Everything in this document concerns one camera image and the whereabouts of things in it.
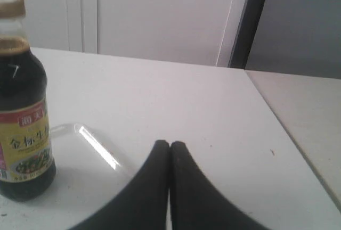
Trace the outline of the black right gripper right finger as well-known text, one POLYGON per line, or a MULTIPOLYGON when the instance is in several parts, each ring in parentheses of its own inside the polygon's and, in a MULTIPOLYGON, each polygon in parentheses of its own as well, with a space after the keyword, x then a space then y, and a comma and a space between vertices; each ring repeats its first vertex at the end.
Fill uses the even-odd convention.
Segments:
POLYGON ((180 141, 170 146, 172 229, 267 229, 226 199, 180 141))

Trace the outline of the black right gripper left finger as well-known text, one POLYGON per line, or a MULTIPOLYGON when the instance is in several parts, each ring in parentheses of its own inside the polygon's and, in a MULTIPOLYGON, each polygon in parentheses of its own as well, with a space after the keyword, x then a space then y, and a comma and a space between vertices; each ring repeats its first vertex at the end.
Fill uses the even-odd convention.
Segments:
POLYGON ((108 204, 72 229, 165 229, 169 144, 157 140, 141 169, 108 204))

